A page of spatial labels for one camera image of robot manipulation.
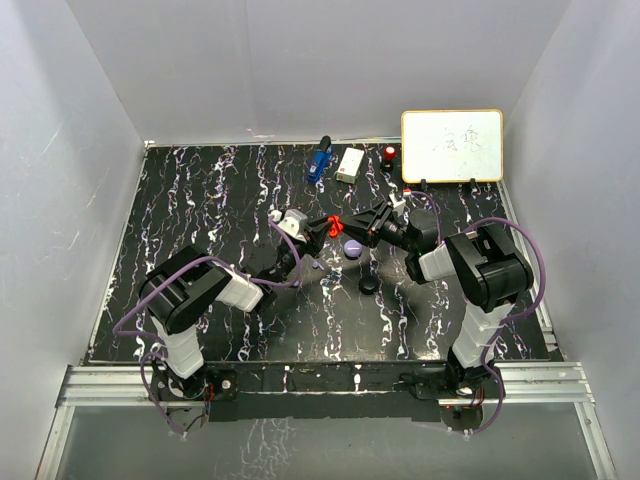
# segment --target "blue object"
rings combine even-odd
[[[332,154],[333,146],[331,145],[331,137],[325,135],[322,137],[322,140],[320,140],[316,153],[313,155],[313,160],[309,167],[309,173],[307,174],[307,180],[309,182],[316,183],[320,180],[322,172],[327,168]]]

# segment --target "whiteboard frame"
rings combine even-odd
[[[420,181],[407,181],[404,177],[404,116],[407,113],[470,113],[470,112],[498,112],[500,114],[500,176],[498,178],[476,178],[474,179],[476,182],[499,182],[504,177],[504,114],[502,110],[498,108],[478,108],[471,110],[407,110],[402,114],[400,118],[400,128],[401,128],[401,145],[402,145],[402,180],[408,184],[418,184]],[[467,180],[427,180],[428,183],[469,183],[471,179]]]

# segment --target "whiteboard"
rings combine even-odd
[[[502,112],[404,112],[402,178],[406,183],[501,180]]]

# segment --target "red object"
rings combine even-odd
[[[387,162],[391,162],[393,161],[393,159],[396,158],[396,149],[389,146],[387,148],[384,149],[384,159]]]
[[[327,218],[327,221],[331,223],[331,228],[329,229],[329,236],[331,238],[336,238],[340,235],[340,232],[344,230],[344,225],[340,223],[340,217],[338,215],[334,215],[332,217]]]

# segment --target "black bottle cap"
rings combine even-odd
[[[373,295],[380,287],[380,280],[371,275],[365,275],[358,282],[358,288],[364,295]]]

